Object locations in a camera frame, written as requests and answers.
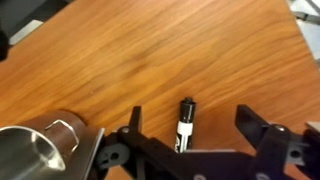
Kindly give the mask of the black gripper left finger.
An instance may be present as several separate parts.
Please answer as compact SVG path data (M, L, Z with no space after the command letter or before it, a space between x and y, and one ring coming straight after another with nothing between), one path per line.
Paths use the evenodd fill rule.
M142 107L141 106L133 107L128 127L130 132L141 131L142 129Z

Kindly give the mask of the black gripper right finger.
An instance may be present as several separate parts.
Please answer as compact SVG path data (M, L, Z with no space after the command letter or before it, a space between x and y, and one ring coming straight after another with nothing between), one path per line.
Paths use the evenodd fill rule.
M269 124L249 106L240 104L236 108L235 126L250 145L256 149Z

